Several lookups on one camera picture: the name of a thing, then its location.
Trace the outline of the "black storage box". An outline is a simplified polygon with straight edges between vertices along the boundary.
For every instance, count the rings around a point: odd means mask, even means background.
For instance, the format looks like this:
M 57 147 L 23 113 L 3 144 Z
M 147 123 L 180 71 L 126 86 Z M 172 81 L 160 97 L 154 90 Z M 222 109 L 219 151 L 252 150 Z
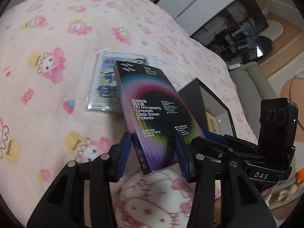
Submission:
M 199 79 L 178 91 L 201 130 L 236 137 L 229 108 Z

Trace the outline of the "grey sofa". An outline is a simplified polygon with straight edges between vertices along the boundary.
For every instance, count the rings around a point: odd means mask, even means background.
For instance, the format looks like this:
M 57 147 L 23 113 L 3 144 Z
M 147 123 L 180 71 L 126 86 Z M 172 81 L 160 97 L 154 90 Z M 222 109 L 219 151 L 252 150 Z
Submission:
M 277 94 L 256 62 L 247 63 L 229 74 L 237 94 L 229 102 L 237 137 L 257 144 L 261 101 L 276 98 Z

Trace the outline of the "Smart Devil screen protector box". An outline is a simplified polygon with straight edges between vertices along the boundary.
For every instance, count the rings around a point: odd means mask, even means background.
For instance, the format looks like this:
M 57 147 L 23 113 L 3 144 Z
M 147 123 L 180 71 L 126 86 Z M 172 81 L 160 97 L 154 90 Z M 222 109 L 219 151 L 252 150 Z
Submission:
M 171 137 L 186 143 L 203 132 L 164 72 L 156 67 L 116 61 L 114 75 L 122 110 L 144 175 L 177 163 Z

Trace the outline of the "pink cartoon blanket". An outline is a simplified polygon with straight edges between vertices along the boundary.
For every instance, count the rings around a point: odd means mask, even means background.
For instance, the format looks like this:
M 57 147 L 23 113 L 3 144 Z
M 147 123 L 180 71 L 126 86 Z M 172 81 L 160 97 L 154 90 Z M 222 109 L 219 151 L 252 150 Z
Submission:
M 1 17 L 1 195 L 26 225 L 70 160 L 107 152 L 122 114 L 87 109 L 96 56 L 155 56 L 175 89 L 199 79 L 230 109 L 237 136 L 257 142 L 224 61 L 149 0 L 26 0 Z

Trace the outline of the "comic pouch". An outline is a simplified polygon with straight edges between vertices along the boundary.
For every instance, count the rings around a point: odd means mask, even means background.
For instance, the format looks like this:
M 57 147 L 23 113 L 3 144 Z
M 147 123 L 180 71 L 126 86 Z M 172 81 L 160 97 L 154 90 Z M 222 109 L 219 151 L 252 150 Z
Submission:
M 108 49 L 99 51 L 87 97 L 88 110 L 123 112 L 113 70 L 116 61 L 140 63 L 153 67 L 156 65 L 156 57 L 151 54 L 122 53 Z

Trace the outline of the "dark display shelf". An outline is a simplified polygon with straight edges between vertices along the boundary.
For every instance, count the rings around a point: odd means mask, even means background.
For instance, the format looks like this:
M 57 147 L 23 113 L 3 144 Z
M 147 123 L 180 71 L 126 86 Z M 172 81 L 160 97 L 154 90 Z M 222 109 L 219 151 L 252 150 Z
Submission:
M 227 65 L 243 65 L 264 58 L 273 49 L 273 41 L 260 35 L 267 28 L 255 0 L 235 0 L 191 38 L 219 55 Z

